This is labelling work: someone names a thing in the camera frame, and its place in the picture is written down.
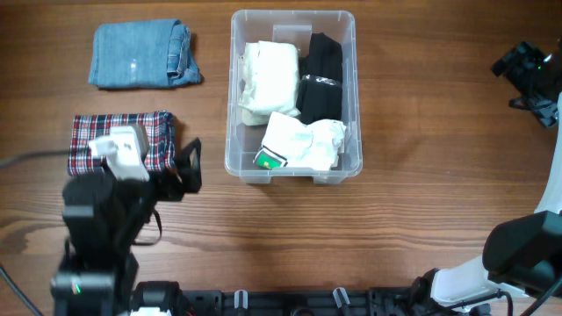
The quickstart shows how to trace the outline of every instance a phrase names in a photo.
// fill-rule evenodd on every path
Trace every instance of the black wire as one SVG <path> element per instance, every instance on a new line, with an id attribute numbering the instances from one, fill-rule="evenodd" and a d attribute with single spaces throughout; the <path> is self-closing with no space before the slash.
<path id="1" fill-rule="evenodd" d="M 8 276 L 8 272 L 6 272 L 6 270 L 2 265 L 0 265 L 0 274 L 2 274 L 2 277 L 4 278 L 4 280 L 6 280 L 6 283 L 11 287 L 11 290 L 14 291 L 14 293 L 18 295 L 19 299 L 21 299 L 22 302 L 24 302 L 25 306 L 27 306 L 27 308 L 29 308 L 29 310 L 32 311 L 33 315 L 43 316 L 43 314 L 39 311 L 39 309 L 35 307 L 35 305 L 29 300 L 29 298 L 27 298 L 27 296 L 11 280 L 10 276 Z"/>
<path id="2" fill-rule="evenodd" d="M 452 311 L 455 308 L 459 308 L 459 307 L 464 308 L 465 306 L 468 306 L 468 305 L 475 305 L 475 304 L 482 303 L 482 302 L 490 300 L 490 299 L 502 298 L 504 296 L 508 300 L 508 316 L 513 316 L 513 299 L 511 298 L 511 295 L 509 293 L 505 292 L 505 291 L 497 291 L 494 294 L 486 295 L 482 298 L 475 298 L 475 299 L 468 300 L 468 301 L 462 301 L 462 302 L 457 303 L 455 305 L 449 305 L 447 307 L 435 309 L 431 312 L 427 312 L 427 313 L 423 314 L 422 316 L 431 316 L 431 315 L 437 314 L 438 312 Z"/>
<path id="3" fill-rule="evenodd" d="M 544 302 L 546 302 L 549 297 L 551 297 L 556 291 L 560 289 L 560 286 L 562 286 L 562 276 L 558 280 L 556 280 L 551 288 L 543 293 L 540 298 L 538 298 L 535 302 L 533 302 L 533 304 L 527 307 L 527 309 L 521 314 L 521 316 L 529 316 L 532 313 L 536 312 L 538 307 L 540 307 Z"/>
<path id="4" fill-rule="evenodd" d="M 29 159 L 41 158 L 41 157 L 50 157 L 50 156 L 56 156 L 56 155 L 66 155 L 66 154 L 68 154 L 68 149 L 48 150 L 48 151 L 43 151 L 43 152 L 31 152 L 31 153 L 19 154 L 19 155 L 15 155 L 15 156 L 12 156 L 12 157 L 2 159 L 0 161 L 0 169 L 5 169 L 5 168 L 8 168 L 8 167 L 11 167 L 15 164 L 18 164 L 20 162 L 24 162 L 24 161 L 29 160 Z"/>

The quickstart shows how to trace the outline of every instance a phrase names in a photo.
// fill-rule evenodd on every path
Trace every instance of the wooden table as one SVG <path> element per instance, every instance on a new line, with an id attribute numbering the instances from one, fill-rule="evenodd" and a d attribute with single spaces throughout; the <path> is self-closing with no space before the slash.
<path id="1" fill-rule="evenodd" d="M 359 176 L 339 186 L 252 186 L 225 171 L 230 18 L 250 8 L 355 15 Z M 494 226 L 537 206 L 556 129 L 509 109 L 517 92 L 489 69 L 521 40 L 552 51 L 561 10 L 560 1 L 486 0 L 2 6 L 0 153 L 67 148 L 77 113 L 167 109 L 184 125 L 183 144 L 203 141 L 204 187 L 181 204 L 158 205 L 164 235 L 155 247 L 133 249 L 137 281 L 223 291 L 409 285 L 479 255 Z M 98 25 L 175 17 L 196 34 L 203 84 L 121 92 L 87 84 Z M 66 162 L 0 174 L 0 262 L 45 314 L 68 234 Z M 141 233 L 155 234 L 154 222 Z M 517 300 L 516 310 L 529 303 Z M 4 282 L 0 306 L 2 315 L 29 313 Z M 494 310 L 502 315 L 505 305 Z M 538 314 L 561 313 L 552 300 Z"/>

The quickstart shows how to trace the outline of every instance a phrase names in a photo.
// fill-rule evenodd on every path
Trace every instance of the white cloth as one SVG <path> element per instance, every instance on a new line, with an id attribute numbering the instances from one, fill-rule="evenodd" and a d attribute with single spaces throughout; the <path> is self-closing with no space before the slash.
<path id="1" fill-rule="evenodd" d="M 241 120 L 247 126 L 267 124 L 274 111 L 296 117 L 299 52 L 292 44 L 259 41 L 247 43 L 242 56 L 246 83 L 238 100 Z"/>
<path id="2" fill-rule="evenodd" d="M 306 126 L 296 118 L 273 112 L 255 162 L 266 154 L 280 160 L 280 167 L 328 171 L 337 166 L 344 136 L 345 125 L 341 121 L 323 119 Z"/>

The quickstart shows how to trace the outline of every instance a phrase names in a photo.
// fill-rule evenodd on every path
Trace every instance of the white plastic container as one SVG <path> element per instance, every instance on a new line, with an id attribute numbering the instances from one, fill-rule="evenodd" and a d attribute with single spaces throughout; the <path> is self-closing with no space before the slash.
<path id="1" fill-rule="evenodd" d="M 340 183 L 363 168 L 355 19 L 347 11 L 242 10 L 232 16 L 230 43 L 230 89 L 228 91 L 227 145 L 225 168 L 246 183 L 269 183 L 272 176 L 311 176 L 315 183 Z M 311 34 L 324 32 L 342 44 L 342 122 L 347 126 L 345 150 L 337 167 L 329 171 L 309 168 L 262 169 L 253 163 L 267 126 L 245 126 L 241 122 L 238 98 L 244 89 L 241 60 L 246 43 L 269 40 L 292 43 L 299 56 L 308 55 Z"/>

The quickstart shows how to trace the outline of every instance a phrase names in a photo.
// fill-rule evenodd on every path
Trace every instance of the black cloth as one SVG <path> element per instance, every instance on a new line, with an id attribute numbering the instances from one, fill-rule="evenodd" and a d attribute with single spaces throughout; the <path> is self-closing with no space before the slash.
<path id="1" fill-rule="evenodd" d="M 299 84 L 297 109 L 300 121 L 311 124 L 321 119 L 342 119 L 342 85 L 326 84 L 314 77 L 342 82 L 342 45 L 324 33 L 312 34 L 308 56 L 299 60 L 300 76 L 311 75 Z"/>

